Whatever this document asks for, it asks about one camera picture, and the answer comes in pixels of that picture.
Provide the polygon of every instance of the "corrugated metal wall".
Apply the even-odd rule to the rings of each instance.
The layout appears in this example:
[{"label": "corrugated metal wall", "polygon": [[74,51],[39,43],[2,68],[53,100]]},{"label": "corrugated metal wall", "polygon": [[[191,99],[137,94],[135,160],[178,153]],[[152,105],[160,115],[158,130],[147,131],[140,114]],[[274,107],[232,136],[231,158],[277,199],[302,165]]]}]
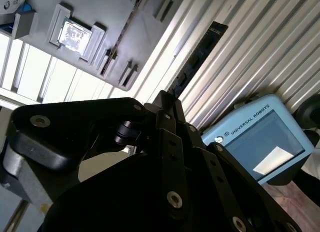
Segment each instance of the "corrugated metal wall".
[{"label": "corrugated metal wall", "polygon": [[238,0],[217,14],[229,29],[182,94],[187,120],[207,127],[259,92],[280,96],[293,112],[320,92],[319,0]]}]

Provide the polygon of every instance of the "screw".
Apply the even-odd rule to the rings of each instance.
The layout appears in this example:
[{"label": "screw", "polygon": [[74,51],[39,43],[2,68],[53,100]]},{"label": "screw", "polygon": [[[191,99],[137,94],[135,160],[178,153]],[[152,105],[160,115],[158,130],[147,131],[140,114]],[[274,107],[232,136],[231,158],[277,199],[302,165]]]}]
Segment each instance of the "screw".
[{"label": "screw", "polygon": [[137,105],[137,104],[134,105],[134,108],[137,109],[137,110],[141,110],[141,107],[139,105]]},{"label": "screw", "polygon": [[243,223],[243,221],[241,219],[234,216],[232,218],[232,222],[239,232],[246,232],[247,228],[245,227],[245,224]]},{"label": "screw", "polygon": [[30,123],[38,128],[47,128],[50,126],[51,122],[50,120],[42,115],[34,115],[30,118]]},{"label": "screw", "polygon": [[290,229],[292,232],[297,232],[296,228],[295,228],[292,224],[290,224],[289,222],[286,223],[286,224],[288,225],[289,229]]},{"label": "screw", "polygon": [[193,127],[192,125],[189,126],[189,129],[191,130],[191,132],[196,132],[196,128]]},{"label": "screw", "polygon": [[224,151],[219,145],[216,145],[215,148],[216,148],[219,152],[223,152],[223,151]]},{"label": "screw", "polygon": [[214,138],[214,141],[217,143],[222,143],[224,141],[224,138],[222,138],[221,136],[218,136],[218,137]]},{"label": "screw", "polygon": [[174,191],[170,191],[166,194],[166,198],[169,204],[172,205],[174,208],[181,208],[182,207],[182,198],[179,194]]}]

